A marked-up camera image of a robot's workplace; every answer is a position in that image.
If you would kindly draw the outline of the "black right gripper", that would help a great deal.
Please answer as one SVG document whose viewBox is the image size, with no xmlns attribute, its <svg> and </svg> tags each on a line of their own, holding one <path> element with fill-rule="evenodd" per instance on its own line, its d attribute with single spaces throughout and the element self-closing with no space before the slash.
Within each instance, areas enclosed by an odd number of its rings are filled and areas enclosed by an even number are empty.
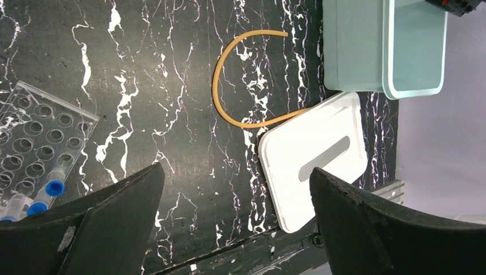
<svg viewBox="0 0 486 275">
<path fill-rule="evenodd" d="M 485 0 L 426 0 L 428 3 L 455 16 L 462 17 L 478 7 Z"/>
</svg>

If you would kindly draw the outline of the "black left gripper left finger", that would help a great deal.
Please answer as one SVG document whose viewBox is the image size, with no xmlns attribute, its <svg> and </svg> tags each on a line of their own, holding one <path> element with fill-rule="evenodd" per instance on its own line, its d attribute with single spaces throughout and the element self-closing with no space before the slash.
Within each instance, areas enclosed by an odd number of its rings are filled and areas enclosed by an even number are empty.
<svg viewBox="0 0 486 275">
<path fill-rule="evenodd" d="M 1 222 L 1 273 L 140 274 L 164 177 L 153 164 L 82 198 Z"/>
</svg>

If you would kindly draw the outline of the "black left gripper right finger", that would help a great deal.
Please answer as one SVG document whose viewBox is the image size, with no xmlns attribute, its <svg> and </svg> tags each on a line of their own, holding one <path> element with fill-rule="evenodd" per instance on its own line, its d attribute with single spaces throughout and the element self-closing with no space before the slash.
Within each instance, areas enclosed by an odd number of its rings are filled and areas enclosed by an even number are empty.
<svg viewBox="0 0 486 275">
<path fill-rule="evenodd" d="M 321 168 L 309 189 L 333 274 L 484 274 L 485 226 L 410 209 Z"/>
</svg>

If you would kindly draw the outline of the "test tube with blue cap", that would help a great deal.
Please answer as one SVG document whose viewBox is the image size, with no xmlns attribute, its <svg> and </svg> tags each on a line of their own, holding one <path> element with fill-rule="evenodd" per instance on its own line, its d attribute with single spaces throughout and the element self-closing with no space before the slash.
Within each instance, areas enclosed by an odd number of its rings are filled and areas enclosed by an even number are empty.
<svg viewBox="0 0 486 275">
<path fill-rule="evenodd" d="M 51 170 L 34 201 L 49 204 L 55 197 L 60 196 L 65 190 L 65 178 L 64 169 L 57 167 Z"/>
</svg>

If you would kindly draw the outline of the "white bin lid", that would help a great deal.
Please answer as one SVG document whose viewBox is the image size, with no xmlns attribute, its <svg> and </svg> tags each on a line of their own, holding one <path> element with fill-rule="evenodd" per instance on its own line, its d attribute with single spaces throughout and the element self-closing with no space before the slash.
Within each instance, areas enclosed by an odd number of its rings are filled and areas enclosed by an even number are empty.
<svg viewBox="0 0 486 275">
<path fill-rule="evenodd" d="M 315 216 L 309 191 L 315 167 L 347 183 L 367 168 L 359 95 L 338 93 L 267 131 L 258 155 L 280 229 L 300 230 Z"/>
</svg>

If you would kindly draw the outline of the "yellow rubber tube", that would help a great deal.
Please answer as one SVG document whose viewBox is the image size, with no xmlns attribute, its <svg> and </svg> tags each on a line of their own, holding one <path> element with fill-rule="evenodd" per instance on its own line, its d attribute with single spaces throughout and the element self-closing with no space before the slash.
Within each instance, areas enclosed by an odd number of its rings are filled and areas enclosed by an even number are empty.
<svg viewBox="0 0 486 275">
<path fill-rule="evenodd" d="M 273 119 L 270 119 L 268 121 L 263 121 L 259 123 L 243 123 L 240 121 L 237 121 L 233 119 L 230 115 L 228 115 L 223 108 L 220 97 L 219 97 L 219 78 L 220 74 L 222 72 L 222 68 L 224 65 L 225 60 L 227 59 L 228 55 L 230 52 L 237 46 L 237 44 L 249 37 L 253 36 L 278 36 L 278 37 L 288 37 L 289 34 L 284 31 L 279 31 L 279 30 L 269 30 L 269 29 L 260 29 L 260 30 L 251 30 L 248 32 L 244 32 L 240 34 L 239 36 L 236 36 L 227 46 L 225 46 L 224 50 L 222 51 L 216 65 L 214 68 L 214 73 L 212 76 L 212 81 L 211 81 L 211 98 L 213 100 L 214 107 L 218 114 L 226 120 L 229 124 L 244 128 L 244 129 L 255 129 L 255 128 L 262 128 L 262 127 L 267 127 L 276 123 L 280 123 L 284 120 L 292 119 L 298 115 L 301 115 L 302 113 L 306 112 L 308 108 L 304 109 L 299 109 L 293 112 L 290 112 L 288 114 L 284 114 L 279 117 L 275 117 Z"/>
</svg>

